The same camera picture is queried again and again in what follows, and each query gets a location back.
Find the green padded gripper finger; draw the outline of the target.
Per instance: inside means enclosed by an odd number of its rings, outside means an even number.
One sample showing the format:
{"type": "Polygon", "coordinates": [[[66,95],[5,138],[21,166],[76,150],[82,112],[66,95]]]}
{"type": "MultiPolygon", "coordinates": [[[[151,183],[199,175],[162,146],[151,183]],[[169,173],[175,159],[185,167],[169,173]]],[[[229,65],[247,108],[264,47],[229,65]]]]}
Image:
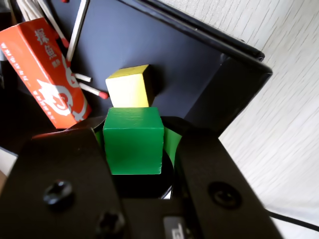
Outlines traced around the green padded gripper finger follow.
{"type": "Polygon", "coordinates": [[[281,234],[217,134],[178,117],[164,126],[181,136],[172,195],[183,200],[195,239],[279,239],[281,234]]]}

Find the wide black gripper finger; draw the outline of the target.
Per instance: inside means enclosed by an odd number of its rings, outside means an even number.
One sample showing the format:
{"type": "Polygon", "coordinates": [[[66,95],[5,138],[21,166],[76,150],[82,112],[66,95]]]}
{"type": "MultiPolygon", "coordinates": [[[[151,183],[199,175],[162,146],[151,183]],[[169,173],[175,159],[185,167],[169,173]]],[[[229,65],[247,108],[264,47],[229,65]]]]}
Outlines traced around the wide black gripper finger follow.
{"type": "Polygon", "coordinates": [[[91,128],[28,141],[0,196],[3,239],[127,239],[121,200],[91,128]]]}

